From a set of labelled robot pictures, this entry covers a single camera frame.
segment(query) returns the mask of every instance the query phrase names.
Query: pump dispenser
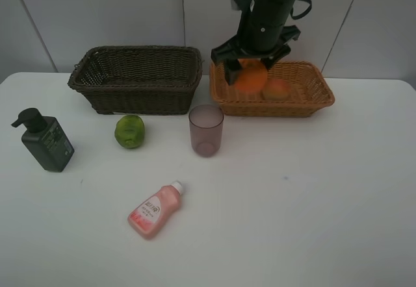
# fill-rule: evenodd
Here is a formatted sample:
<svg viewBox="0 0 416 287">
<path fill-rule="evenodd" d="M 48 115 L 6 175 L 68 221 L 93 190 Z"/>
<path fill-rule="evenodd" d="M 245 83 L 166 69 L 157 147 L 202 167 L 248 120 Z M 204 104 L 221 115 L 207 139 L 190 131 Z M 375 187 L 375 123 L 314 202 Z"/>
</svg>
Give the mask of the pump dispenser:
<svg viewBox="0 0 416 287">
<path fill-rule="evenodd" d="M 24 124 L 21 141 L 48 171 L 61 172 L 73 155 L 73 147 L 55 117 L 42 116 L 37 108 L 20 112 L 12 126 Z"/>
</svg>

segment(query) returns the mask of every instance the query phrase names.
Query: wicker basket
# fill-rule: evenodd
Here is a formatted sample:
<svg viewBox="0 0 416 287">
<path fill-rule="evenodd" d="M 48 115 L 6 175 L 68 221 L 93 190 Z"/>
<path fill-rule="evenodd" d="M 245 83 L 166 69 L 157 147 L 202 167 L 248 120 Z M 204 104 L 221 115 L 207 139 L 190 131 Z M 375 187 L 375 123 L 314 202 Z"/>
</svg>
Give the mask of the wicker basket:
<svg viewBox="0 0 416 287">
<path fill-rule="evenodd" d="M 195 48 L 97 47 L 75 66 L 68 86 L 99 114 L 178 115 L 188 112 L 201 74 Z"/>
<path fill-rule="evenodd" d="M 280 62 L 268 71 L 268 78 L 282 78 L 291 85 L 286 101 L 266 101 L 261 94 L 242 94 L 229 86 L 224 65 L 211 64 L 210 89 L 214 101 L 226 115 L 308 117 L 335 102 L 320 71 L 308 62 Z"/>
</svg>

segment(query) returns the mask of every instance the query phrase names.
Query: plastic cup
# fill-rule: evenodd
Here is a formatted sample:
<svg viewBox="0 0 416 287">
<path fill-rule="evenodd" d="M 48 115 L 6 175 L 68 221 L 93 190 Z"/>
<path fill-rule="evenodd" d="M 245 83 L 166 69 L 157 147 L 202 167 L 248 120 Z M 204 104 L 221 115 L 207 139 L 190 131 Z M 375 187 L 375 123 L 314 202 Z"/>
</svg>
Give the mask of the plastic cup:
<svg viewBox="0 0 416 287">
<path fill-rule="evenodd" d="M 211 157 L 220 149 L 223 121 L 217 106 L 199 105 L 190 111 L 190 143 L 198 155 Z"/>
</svg>

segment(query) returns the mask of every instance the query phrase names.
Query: pink bottle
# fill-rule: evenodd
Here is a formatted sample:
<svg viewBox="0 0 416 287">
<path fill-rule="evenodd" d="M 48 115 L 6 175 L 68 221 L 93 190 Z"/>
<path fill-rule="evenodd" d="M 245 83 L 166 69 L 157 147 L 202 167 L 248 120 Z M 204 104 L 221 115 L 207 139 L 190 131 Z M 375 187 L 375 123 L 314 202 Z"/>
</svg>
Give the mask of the pink bottle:
<svg viewBox="0 0 416 287">
<path fill-rule="evenodd" d="M 154 237 L 172 213 L 181 206 L 183 186 L 179 181 L 163 186 L 155 195 L 133 210 L 128 222 L 146 239 Z"/>
</svg>

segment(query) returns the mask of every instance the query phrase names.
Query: peach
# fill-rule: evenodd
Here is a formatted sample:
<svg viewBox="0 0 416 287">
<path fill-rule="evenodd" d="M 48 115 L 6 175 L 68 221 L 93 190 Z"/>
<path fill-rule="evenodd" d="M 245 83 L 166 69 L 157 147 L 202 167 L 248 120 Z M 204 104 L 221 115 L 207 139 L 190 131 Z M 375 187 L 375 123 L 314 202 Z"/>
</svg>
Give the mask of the peach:
<svg viewBox="0 0 416 287">
<path fill-rule="evenodd" d="M 266 82 L 262 94 L 265 100 L 283 101 L 290 97 L 291 87 L 281 78 L 271 78 Z"/>
</svg>

